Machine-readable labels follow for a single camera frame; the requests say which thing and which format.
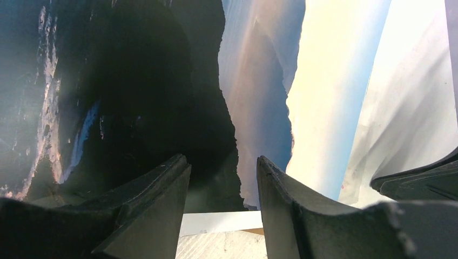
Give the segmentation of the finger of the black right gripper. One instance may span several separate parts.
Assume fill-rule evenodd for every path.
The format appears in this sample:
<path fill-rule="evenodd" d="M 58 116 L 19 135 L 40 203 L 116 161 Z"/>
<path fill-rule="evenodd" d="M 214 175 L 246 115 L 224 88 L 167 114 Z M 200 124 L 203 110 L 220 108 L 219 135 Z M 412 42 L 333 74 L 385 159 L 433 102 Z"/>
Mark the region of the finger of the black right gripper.
<path fill-rule="evenodd" d="M 457 149 L 429 165 L 377 177 L 371 187 L 395 201 L 457 201 Z"/>

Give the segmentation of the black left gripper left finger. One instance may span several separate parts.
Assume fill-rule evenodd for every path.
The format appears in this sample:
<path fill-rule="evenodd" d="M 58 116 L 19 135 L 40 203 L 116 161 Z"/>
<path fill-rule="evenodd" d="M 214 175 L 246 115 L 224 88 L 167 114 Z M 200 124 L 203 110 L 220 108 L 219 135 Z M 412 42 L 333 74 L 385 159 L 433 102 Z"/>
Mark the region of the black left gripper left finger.
<path fill-rule="evenodd" d="M 174 258 L 190 173 L 177 154 L 79 205 L 1 198 L 1 258 Z"/>

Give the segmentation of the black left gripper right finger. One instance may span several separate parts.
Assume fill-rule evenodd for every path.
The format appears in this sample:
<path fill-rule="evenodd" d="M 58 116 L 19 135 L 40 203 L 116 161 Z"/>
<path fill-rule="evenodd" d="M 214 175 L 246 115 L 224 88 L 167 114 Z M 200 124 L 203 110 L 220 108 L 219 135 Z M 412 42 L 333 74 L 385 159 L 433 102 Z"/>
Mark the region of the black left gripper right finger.
<path fill-rule="evenodd" d="M 457 258 L 457 202 L 334 201 L 257 160 L 269 258 Z"/>

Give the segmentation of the landscape photo print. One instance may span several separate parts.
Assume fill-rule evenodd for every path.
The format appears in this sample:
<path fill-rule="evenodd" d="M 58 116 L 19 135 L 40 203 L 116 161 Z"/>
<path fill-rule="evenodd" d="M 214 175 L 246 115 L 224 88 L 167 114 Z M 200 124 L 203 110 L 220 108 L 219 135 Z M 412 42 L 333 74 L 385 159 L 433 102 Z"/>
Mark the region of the landscape photo print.
<path fill-rule="evenodd" d="M 205 201 L 241 206 L 246 142 L 284 163 L 286 94 L 274 29 L 287 18 L 323 28 L 361 2 L 263 1 L 235 69 L 248 131 L 219 87 L 221 1 L 1 1 L 1 244 L 103 236 L 111 205 L 82 201 L 180 153 Z"/>

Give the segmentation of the brown cardboard backing board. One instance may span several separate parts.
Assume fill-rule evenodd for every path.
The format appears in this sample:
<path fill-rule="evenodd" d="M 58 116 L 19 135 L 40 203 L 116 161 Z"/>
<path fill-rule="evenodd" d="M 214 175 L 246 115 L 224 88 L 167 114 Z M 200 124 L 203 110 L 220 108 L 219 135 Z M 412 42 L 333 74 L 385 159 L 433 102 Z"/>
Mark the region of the brown cardboard backing board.
<path fill-rule="evenodd" d="M 255 229 L 244 229 L 245 232 L 252 233 L 252 234 L 257 234 L 257 235 L 264 235 L 264 229 L 263 228 L 255 228 Z"/>

